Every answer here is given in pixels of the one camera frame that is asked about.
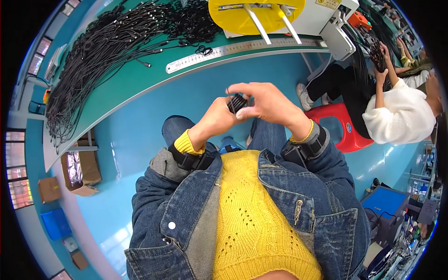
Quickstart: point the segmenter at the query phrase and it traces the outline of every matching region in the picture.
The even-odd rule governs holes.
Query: blue floor
[[[99,193],[77,196],[89,229],[114,269],[127,279],[123,250],[132,234],[131,198],[135,181],[143,175],[151,158],[165,146],[161,135],[163,121],[170,115],[184,115],[197,122],[226,87],[238,82],[272,82],[291,101],[300,105],[295,92],[298,82],[305,82],[309,71],[301,54],[258,57],[217,66],[191,74],[162,86],[124,106],[95,127],[100,147],[98,161],[103,181]],[[233,136],[244,144],[251,121],[233,127],[224,135],[211,139],[219,145],[222,137]],[[331,120],[321,122],[340,139],[341,127]],[[419,144],[373,144],[345,154],[355,178],[356,196],[362,199],[364,189],[378,177],[388,185],[403,180],[410,162],[416,162]]]

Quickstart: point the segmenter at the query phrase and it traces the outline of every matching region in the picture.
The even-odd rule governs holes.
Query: white machine
[[[358,0],[309,0],[291,26],[296,34],[321,36],[333,59],[345,60],[356,48],[341,27],[358,7]],[[289,30],[284,27],[270,34],[290,34]],[[226,30],[224,34],[226,38],[243,36]]]

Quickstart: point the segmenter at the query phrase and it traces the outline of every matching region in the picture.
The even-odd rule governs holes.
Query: yellow sleeve cuff
[[[305,139],[303,139],[303,140],[301,140],[301,141],[297,141],[295,138],[294,138],[294,135],[291,135],[291,138],[289,139],[292,143],[302,143],[302,142],[304,142],[306,139],[308,139],[308,137],[311,135],[311,132],[313,131],[313,128],[314,128],[314,122],[313,122],[313,120],[311,120],[310,119],[310,121],[311,121],[311,129],[310,129],[310,132],[308,132],[308,135],[305,137]]]
[[[188,137],[187,129],[176,141],[174,141],[174,147],[179,152],[189,153],[190,155],[202,155],[205,152],[205,144],[199,151],[195,151],[193,148],[193,144],[191,144],[190,138]]]

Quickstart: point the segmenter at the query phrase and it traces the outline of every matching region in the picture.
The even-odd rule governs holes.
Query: warning label
[[[339,6],[341,0],[316,0],[316,4],[325,6],[327,8],[331,8],[336,10],[337,6]]]

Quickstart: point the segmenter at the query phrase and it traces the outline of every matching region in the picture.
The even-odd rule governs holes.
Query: blue storage crate
[[[51,240],[55,241],[72,233],[62,208],[40,214]]]

